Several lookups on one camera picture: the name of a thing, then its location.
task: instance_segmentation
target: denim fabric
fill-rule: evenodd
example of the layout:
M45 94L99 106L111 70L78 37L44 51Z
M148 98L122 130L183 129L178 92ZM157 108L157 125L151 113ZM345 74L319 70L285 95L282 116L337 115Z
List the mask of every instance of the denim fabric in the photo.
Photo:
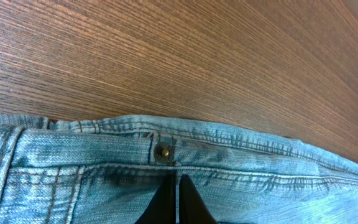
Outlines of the denim fabric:
M161 142L172 161L155 157ZM358 164L299 140L156 116L0 115L0 223L134 223L172 170L220 223L358 223Z

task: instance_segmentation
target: brass button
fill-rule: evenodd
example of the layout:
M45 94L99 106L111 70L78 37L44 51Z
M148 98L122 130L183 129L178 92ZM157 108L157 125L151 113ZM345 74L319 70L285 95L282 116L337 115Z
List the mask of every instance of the brass button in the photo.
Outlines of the brass button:
M154 159L157 162L169 163L173 159L173 148L167 142L159 142L154 148Z
M168 149L162 149L161 156L163 156L163 157L169 156L169 150Z

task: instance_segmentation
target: light blue denim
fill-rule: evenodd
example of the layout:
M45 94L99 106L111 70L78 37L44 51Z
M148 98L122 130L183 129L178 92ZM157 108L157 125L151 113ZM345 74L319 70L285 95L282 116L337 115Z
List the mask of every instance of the light blue denim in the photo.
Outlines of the light blue denim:
M173 162L154 157L160 142ZM156 116L0 115L0 223L134 223L171 170L219 223L358 224L358 164L299 140Z

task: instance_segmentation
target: brown wooden surface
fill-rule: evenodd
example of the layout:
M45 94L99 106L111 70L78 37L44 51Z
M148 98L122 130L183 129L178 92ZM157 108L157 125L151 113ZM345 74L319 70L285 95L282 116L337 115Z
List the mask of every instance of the brown wooden surface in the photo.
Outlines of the brown wooden surface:
M0 112L215 121L358 162L358 20L341 1L0 3Z

